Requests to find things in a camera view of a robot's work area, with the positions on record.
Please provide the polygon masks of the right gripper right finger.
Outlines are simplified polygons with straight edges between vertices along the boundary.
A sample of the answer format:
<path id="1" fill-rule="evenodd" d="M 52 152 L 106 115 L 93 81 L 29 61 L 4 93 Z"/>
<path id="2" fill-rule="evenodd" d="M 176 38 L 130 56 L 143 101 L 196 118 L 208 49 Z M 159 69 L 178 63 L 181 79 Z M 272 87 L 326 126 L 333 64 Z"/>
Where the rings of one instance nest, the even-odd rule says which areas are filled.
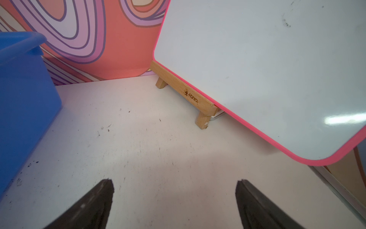
<path id="1" fill-rule="evenodd" d="M 237 182 L 235 197 L 244 229 L 303 228 L 248 180 Z"/>

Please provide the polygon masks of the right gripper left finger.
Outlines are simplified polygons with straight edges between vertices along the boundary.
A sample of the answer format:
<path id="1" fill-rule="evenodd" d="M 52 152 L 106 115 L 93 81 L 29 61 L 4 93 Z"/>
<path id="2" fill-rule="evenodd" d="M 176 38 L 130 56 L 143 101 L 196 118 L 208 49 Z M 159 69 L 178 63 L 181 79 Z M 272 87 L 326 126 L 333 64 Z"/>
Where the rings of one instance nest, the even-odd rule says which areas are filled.
<path id="1" fill-rule="evenodd" d="M 105 229 L 112 207 L 113 194 L 112 180 L 101 180 L 46 228 Z"/>

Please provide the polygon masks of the blue plastic basket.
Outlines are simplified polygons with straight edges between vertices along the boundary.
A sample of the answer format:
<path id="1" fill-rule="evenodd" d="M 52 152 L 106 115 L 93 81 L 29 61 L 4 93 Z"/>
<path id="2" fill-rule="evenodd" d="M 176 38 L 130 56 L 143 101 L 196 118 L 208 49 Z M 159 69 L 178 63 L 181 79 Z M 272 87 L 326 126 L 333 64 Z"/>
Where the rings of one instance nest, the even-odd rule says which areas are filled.
<path id="1" fill-rule="evenodd" d="M 1 194 L 62 107 L 42 59 L 46 37 L 1 32 Z"/>

